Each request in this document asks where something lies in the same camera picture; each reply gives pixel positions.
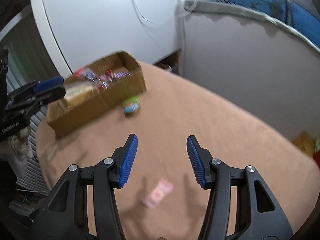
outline white cable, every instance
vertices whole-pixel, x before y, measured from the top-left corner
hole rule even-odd
[[[138,6],[137,6],[135,0],[131,0],[131,3],[132,3],[132,5],[133,5],[133,7],[134,7],[134,9],[135,9],[135,11],[136,11],[136,13],[137,13],[137,15],[140,14],[143,19],[145,19],[147,22],[149,22],[149,23],[151,23],[151,24],[153,24],[153,25],[161,26],[161,25],[166,25],[167,23],[170,23],[170,22],[172,22],[172,21],[174,21],[174,20],[176,20],[176,19],[179,19],[179,18],[181,18],[181,17],[185,17],[185,16],[187,16],[188,14],[190,14],[190,13],[194,10],[194,8],[197,6],[198,0],[195,0],[195,1],[193,2],[192,6],[188,9],[188,11],[183,12],[183,13],[175,16],[172,20],[169,20],[169,21],[167,21],[167,22],[165,22],[165,23],[161,23],[161,24],[153,23],[153,22],[149,21],[147,18],[145,18],[145,17],[143,16],[143,14],[140,12],[140,10],[138,9]]]
[[[19,188],[16,188],[16,190],[19,190],[19,191],[26,191],[26,192],[35,192],[35,193],[50,192],[50,190],[45,190],[45,191],[34,191],[34,190],[26,190],[26,189],[19,189]]]

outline pink packet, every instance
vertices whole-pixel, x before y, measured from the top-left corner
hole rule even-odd
[[[157,207],[166,195],[173,191],[173,184],[165,179],[159,180],[157,186],[152,190],[149,196],[142,200],[142,203],[148,208]]]

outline cardboard box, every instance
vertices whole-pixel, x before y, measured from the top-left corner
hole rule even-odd
[[[47,111],[48,125],[58,135],[66,135],[114,106],[121,104],[128,97],[146,90],[139,63],[125,51],[116,52],[86,66],[86,68],[93,70],[96,75],[101,75],[108,69],[115,70],[121,67],[127,68],[131,75],[114,81],[107,90],[100,91],[98,95],[88,99],[83,104],[68,111],[62,110],[59,101],[49,104]],[[79,81],[79,79],[70,76],[65,79],[65,84],[76,81]]]

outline blue ribbed pad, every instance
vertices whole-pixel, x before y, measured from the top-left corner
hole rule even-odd
[[[199,155],[190,137],[187,138],[187,152],[192,165],[193,172],[195,173],[197,183],[203,188],[205,184],[204,167],[200,161]]]
[[[128,182],[130,171],[133,165],[134,158],[138,150],[138,137],[135,135],[129,146],[128,152],[123,160],[120,168],[119,186],[123,187]]]

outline beige table surface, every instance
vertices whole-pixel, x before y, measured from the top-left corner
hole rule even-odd
[[[115,196],[127,240],[197,239],[209,196],[201,189],[186,151],[186,138],[227,165],[253,165],[297,231],[314,208],[320,191],[316,163],[258,118],[181,77],[141,63],[147,92],[141,110],[126,118],[121,106],[70,135],[56,139],[44,119],[36,131],[36,147],[44,179],[52,188],[69,165],[95,165],[138,136],[138,152],[129,181]],[[174,191],[155,210],[141,204],[164,178]],[[236,195],[232,195],[228,234],[235,224]],[[92,191],[88,194],[90,232],[94,233]]]

